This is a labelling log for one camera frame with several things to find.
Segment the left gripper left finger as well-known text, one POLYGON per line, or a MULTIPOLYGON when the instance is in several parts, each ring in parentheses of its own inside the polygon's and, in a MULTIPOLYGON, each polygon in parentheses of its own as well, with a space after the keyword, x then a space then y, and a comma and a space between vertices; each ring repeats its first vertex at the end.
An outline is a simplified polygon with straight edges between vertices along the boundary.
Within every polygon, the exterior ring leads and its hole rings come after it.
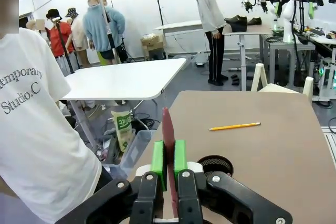
POLYGON ((166 160, 162 141, 154 143, 152 164, 142 166, 133 181, 114 179, 57 223, 154 223, 162 218, 166 160))

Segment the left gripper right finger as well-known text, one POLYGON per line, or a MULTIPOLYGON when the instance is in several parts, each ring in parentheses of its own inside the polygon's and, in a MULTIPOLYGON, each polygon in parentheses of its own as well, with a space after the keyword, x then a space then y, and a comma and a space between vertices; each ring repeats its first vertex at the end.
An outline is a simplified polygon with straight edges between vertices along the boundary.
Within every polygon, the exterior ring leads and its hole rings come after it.
POLYGON ((184 140, 175 142, 174 173, 180 223, 203 223, 203 208, 230 223, 293 222, 288 211, 233 179, 228 169, 188 162, 184 140))

